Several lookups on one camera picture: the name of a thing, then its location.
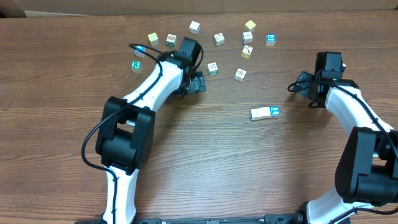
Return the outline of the green R letter block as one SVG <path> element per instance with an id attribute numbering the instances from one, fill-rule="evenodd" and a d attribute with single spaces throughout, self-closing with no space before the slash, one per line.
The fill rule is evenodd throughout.
<path id="1" fill-rule="evenodd" d="M 133 60 L 131 63 L 131 70 L 134 73 L 141 73 L 142 72 L 142 63 L 141 61 Z"/>

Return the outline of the plain white wooden block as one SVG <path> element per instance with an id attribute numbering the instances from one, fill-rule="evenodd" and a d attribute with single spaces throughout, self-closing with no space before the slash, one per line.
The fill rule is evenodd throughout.
<path id="1" fill-rule="evenodd" d="M 271 109 L 269 108 L 269 107 L 262 107 L 262 108 L 259 108 L 259 116 L 262 118 L 262 119 L 265 119 L 265 118 L 270 118 L 272 115 L 271 115 Z"/>

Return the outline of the blue T umbrella block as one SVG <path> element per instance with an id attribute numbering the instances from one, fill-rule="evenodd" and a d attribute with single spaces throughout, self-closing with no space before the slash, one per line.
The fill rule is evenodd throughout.
<path id="1" fill-rule="evenodd" d="M 271 106 L 270 107 L 270 114 L 272 117 L 276 117 L 280 115 L 280 110 L 278 106 Z"/>

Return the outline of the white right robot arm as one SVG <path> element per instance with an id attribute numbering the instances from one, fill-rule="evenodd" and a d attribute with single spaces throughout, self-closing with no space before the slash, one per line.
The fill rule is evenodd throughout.
<path id="1" fill-rule="evenodd" d="M 348 135 L 334 186 L 301 204 L 292 223 L 349 223 L 358 212 L 397 213 L 380 209 L 397 203 L 397 130 L 377 116 L 353 80 L 343 78 L 345 69 L 341 53 L 319 52 L 314 72 L 302 72 L 287 88 L 310 99 L 309 108 L 331 112 Z"/>

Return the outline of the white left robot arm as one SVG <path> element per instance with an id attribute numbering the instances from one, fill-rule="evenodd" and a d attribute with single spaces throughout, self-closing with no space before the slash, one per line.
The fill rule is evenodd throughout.
<path id="1" fill-rule="evenodd" d="M 106 172 L 106 210 L 99 223 L 134 223 L 137 175 L 152 150 L 157 110 L 172 95 L 204 92 L 205 79 L 198 68 L 203 48 L 188 37 L 178 50 L 161 52 L 147 79 L 124 98 L 110 97 L 96 128 L 95 151 Z"/>

